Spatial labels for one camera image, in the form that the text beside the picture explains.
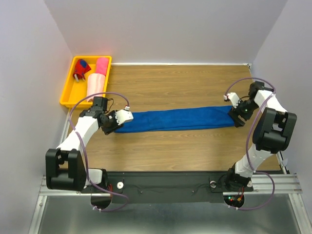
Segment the blue towel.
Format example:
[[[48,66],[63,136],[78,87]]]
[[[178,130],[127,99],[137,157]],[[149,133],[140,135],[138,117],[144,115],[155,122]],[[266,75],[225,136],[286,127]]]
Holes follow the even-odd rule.
[[[116,133],[141,133],[149,131],[183,131],[233,127],[228,115],[231,106],[208,106],[133,113],[134,119]]]

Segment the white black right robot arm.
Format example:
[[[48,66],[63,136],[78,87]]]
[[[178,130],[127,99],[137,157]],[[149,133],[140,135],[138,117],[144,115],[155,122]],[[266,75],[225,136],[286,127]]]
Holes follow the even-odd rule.
[[[276,98],[276,89],[266,81],[256,79],[249,87],[248,99],[226,91],[224,100],[232,104],[228,115],[235,127],[243,127],[254,111],[258,113],[248,133],[245,150],[224,178],[228,190],[251,187],[251,178],[257,168],[270,156],[287,149],[297,121],[295,113],[288,112]]]

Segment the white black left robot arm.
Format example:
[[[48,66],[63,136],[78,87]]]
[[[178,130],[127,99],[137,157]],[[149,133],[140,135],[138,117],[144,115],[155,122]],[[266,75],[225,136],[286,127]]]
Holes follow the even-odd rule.
[[[117,111],[107,112],[108,101],[105,97],[95,97],[92,106],[80,113],[68,137],[57,148],[46,152],[46,184],[49,189],[82,191],[88,184],[82,145],[87,145],[100,128],[108,135],[123,126],[117,122]]]

